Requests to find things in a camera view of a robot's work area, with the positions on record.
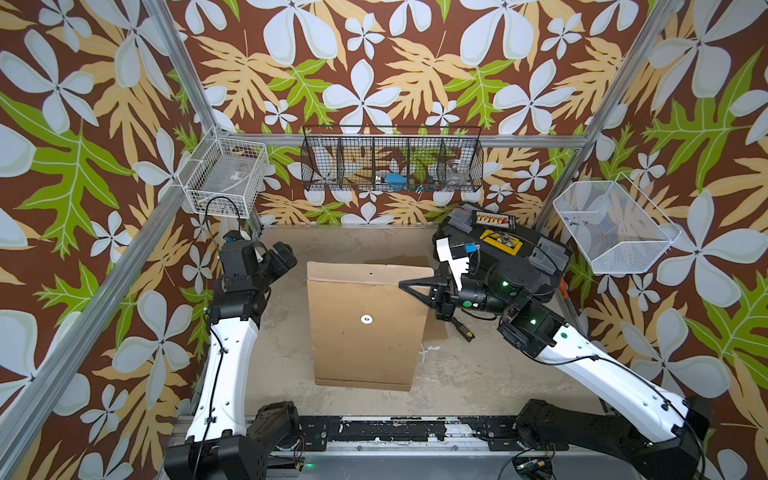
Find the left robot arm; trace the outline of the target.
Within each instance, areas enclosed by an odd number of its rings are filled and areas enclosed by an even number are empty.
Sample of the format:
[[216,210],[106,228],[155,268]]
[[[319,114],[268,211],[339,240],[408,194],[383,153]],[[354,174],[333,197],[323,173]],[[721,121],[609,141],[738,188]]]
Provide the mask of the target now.
[[212,357],[185,440],[166,453],[164,469],[171,479],[263,479],[271,454],[300,440],[291,401],[261,407],[252,422],[245,415],[250,359],[271,286],[297,260],[282,242],[267,248],[236,230],[223,240],[223,273],[206,311]]

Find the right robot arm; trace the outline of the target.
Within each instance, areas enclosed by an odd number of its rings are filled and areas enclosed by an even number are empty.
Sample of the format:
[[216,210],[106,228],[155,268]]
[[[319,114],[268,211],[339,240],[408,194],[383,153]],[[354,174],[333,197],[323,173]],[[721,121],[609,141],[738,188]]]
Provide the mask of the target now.
[[508,280],[433,276],[400,282],[445,321],[455,309],[497,317],[503,339],[536,364],[559,369],[614,409],[597,415],[530,400],[517,414],[516,438],[529,448],[568,444],[630,464],[645,479],[702,479],[711,409],[655,385],[588,341],[573,325]]

